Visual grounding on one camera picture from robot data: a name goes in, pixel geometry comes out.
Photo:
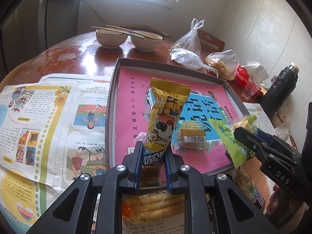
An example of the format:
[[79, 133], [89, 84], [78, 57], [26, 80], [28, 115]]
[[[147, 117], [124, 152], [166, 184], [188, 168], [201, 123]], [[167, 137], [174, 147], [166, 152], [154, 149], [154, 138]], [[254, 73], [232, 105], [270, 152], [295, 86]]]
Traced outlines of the person's right hand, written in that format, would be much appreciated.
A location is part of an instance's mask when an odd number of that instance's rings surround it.
[[267, 215], [269, 217], [282, 217], [291, 213], [290, 197], [277, 184], [273, 186], [273, 194], [270, 196], [267, 205]]

